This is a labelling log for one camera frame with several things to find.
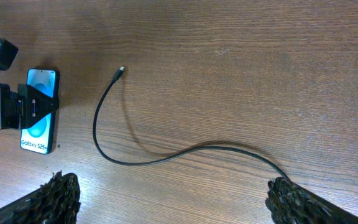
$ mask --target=cable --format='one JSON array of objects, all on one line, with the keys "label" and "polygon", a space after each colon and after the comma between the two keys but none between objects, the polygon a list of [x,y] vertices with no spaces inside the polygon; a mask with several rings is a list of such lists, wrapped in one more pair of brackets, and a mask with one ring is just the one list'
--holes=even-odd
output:
[{"label": "cable", "polygon": [[242,149],[237,149],[235,147],[226,147],[226,146],[196,146],[196,147],[192,147],[189,149],[185,149],[183,151],[180,151],[172,156],[168,156],[166,158],[163,159],[157,159],[155,161],[150,161],[150,162],[123,162],[123,161],[118,161],[115,160],[109,156],[107,156],[100,148],[98,140],[96,138],[96,123],[98,121],[98,115],[99,115],[99,110],[100,107],[103,104],[103,101],[106,97],[106,95],[109,93],[111,87],[115,84],[115,82],[121,77],[121,75],[124,73],[124,67],[121,67],[113,76],[110,85],[107,87],[106,91],[103,93],[102,98],[99,101],[98,107],[96,108],[96,111],[94,113],[94,118],[93,118],[93,128],[92,128],[92,135],[93,135],[93,141],[94,141],[94,145],[96,146],[96,148],[98,149],[98,151],[100,152],[100,154],[107,159],[110,162],[113,162],[115,164],[119,164],[119,165],[123,165],[123,166],[147,166],[147,165],[153,165],[153,164],[158,164],[161,162],[166,162],[169,161],[171,159],[175,159],[178,158],[180,156],[183,156],[185,154],[191,153],[191,152],[195,152],[195,151],[200,151],[200,150],[220,150],[220,151],[231,151],[231,152],[238,152],[241,154],[245,154],[248,155],[250,157],[259,159],[262,162],[267,163],[268,165],[270,165],[271,167],[273,167],[273,169],[275,169],[282,177],[290,180],[290,178],[280,169],[278,168],[278,166],[276,166],[273,162],[270,162],[268,159],[263,158],[260,155],[257,155],[255,153],[252,152],[248,152]]}]

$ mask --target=black textured object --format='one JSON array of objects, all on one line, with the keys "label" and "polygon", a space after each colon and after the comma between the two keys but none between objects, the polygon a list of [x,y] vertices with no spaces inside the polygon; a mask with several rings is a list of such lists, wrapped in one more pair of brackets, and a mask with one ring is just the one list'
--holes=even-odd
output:
[{"label": "black textured object", "polygon": [[38,190],[0,208],[0,223],[75,223],[79,199],[77,176],[60,171]]},{"label": "black textured object", "polygon": [[0,39],[0,70],[8,70],[19,49],[5,39]]},{"label": "black textured object", "polygon": [[357,216],[286,178],[277,177],[268,187],[265,203],[276,224],[358,223]]}]

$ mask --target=brown wooden surface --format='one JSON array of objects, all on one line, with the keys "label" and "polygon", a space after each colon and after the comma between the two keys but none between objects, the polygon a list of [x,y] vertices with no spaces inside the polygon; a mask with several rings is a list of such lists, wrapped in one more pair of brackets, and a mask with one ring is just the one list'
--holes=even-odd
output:
[{"label": "brown wooden surface", "polygon": [[298,184],[358,215],[358,3],[348,1],[0,1],[0,37],[19,47],[0,82],[61,73],[56,147],[43,156],[0,131],[0,207],[52,172],[81,185],[78,223],[271,223],[270,167],[197,152],[202,141],[260,148]]}]

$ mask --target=black mechanical part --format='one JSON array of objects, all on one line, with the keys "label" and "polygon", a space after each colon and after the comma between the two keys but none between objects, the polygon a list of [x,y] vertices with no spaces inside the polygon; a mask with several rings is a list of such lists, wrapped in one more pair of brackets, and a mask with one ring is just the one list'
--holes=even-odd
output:
[{"label": "black mechanical part", "polygon": [[358,223],[357,216],[286,178],[277,177],[268,187],[265,203],[276,224]]},{"label": "black mechanical part", "polygon": [[5,39],[0,39],[0,70],[8,70],[19,49]]},{"label": "black mechanical part", "polygon": [[0,208],[0,224],[75,223],[80,209],[80,185],[75,174],[56,173],[41,188]]},{"label": "black mechanical part", "polygon": [[59,108],[58,97],[51,98],[34,87],[18,84],[18,92],[0,83],[0,129],[31,128]]}]

